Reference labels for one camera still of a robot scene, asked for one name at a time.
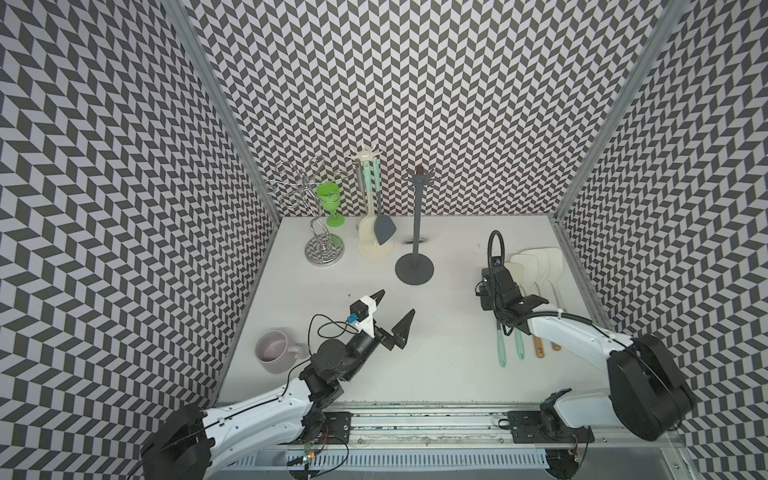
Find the dark grey utensil rack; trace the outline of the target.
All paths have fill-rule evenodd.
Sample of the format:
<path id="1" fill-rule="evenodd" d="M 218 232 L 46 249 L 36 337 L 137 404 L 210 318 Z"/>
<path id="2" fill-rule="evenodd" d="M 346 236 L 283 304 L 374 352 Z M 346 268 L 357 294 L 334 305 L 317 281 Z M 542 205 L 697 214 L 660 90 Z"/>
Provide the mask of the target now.
<path id="1" fill-rule="evenodd" d="M 419 247 L 421 244 L 421 218 L 424 189 L 433 184 L 433 176 L 427 173 L 426 176 L 413 174 L 411 183 L 414 187 L 414 225 L 412 252 L 403 255 L 395 265 L 395 273 L 400 281 L 407 285 L 417 286 L 427 283 L 434 274 L 434 265 L 425 255 L 421 254 Z"/>

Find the cream utensil wooden handle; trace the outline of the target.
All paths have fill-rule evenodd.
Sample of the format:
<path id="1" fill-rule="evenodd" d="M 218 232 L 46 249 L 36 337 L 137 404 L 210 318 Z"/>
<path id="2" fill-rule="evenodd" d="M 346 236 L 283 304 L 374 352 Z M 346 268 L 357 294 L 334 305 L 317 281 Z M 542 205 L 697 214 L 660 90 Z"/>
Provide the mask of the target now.
<path id="1" fill-rule="evenodd" d="M 543 249 L 529 249 L 526 251 L 526 254 L 532 256 L 537 263 L 535 285 L 538 288 L 539 294 L 557 309 L 560 306 L 560 300 L 555 287 L 548 277 L 549 259 L 547 253 Z"/>

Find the grey spatula mint handle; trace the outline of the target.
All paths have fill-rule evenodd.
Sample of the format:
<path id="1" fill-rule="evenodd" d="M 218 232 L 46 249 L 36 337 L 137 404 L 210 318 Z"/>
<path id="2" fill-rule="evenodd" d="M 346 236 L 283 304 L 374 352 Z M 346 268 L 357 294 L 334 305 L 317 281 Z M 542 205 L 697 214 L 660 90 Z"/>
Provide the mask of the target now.
<path id="1" fill-rule="evenodd" d="M 378 157 L 373 161 L 374 169 L 374 188 L 376 193 L 376 211 L 377 218 L 374 225 L 374 233 L 380 245 L 389 241 L 396 232 L 396 226 L 392 219 L 382 212 L 382 178 L 381 165 Z"/>
<path id="2" fill-rule="evenodd" d="M 501 368 L 505 368 L 507 365 L 505 335 L 503 326 L 500 322 L 496 322 L 496 347 L 499 365 Z"/>

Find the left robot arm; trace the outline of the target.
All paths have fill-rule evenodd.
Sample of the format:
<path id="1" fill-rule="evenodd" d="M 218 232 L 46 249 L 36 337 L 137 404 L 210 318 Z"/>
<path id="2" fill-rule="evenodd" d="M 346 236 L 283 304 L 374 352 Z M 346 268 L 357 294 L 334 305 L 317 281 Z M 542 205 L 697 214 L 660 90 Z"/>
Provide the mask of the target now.
<path id="1" fill-rule="evenodd" d="M 290 368 L 284 385 L 221 408 L 184 405 L 150 435 L 127 477 L 208 479 L 224 467 L 271 447 L 324 442 L 332 430 L 325 410 L 343 393 L 378 347 L 403 349 L 416 312 L 409 310 L 391 329 L 374 315 L 385 293 L 378 291 L 350 306 L 340 328 L 348 341 L 325 339 L 308 359 Z"/>

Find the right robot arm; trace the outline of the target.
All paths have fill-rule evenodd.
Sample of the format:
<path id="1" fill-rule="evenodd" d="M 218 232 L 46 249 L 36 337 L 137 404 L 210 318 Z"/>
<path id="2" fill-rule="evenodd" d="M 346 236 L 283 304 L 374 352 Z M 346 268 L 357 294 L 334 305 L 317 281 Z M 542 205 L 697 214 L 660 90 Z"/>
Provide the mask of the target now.
<path id="1" fill-rule="evenodd" d="M 679 428 L 698 402 L 665 344 L 653 334 L 611 332 L 562 309 L 546 310 L 546 299 L 525 294 L 504 266 L 500 231 L 490 233 L 486 265 L 476 286 L 483 310 L 493 314 L 497 344 L 514 335 L 551 341 L 596 367 L 606 386 L 589 391 L 563 388 L 533 412 L 509 415 L 508 429 L 523 443 L 592 441 L 594 427 L 623 427 L 655 441 Z"/>

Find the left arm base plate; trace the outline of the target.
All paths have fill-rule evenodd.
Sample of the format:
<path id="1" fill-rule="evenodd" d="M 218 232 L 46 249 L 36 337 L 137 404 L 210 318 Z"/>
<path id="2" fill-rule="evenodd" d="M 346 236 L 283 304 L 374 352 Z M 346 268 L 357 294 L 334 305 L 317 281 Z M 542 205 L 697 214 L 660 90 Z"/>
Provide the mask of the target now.
<path id="1" fill-rule="evenodd" d="M 323 412 L 311 410 L 301 421 L 302 429 L 293 444 L 348 443 L 352 430 L 351 412 Z"/>

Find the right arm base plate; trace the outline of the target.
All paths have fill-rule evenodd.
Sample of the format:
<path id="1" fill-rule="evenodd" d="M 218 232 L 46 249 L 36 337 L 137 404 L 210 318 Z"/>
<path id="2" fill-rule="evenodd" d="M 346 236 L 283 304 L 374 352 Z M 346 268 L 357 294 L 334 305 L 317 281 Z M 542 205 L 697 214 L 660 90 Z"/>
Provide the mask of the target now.
<path id="1" fill-rule="evenodd" d="M 508 411 L 505 429 L 515 444 L 589 444 L 595 441 L 590 428 L 571 428 L 549 411 Z"/>

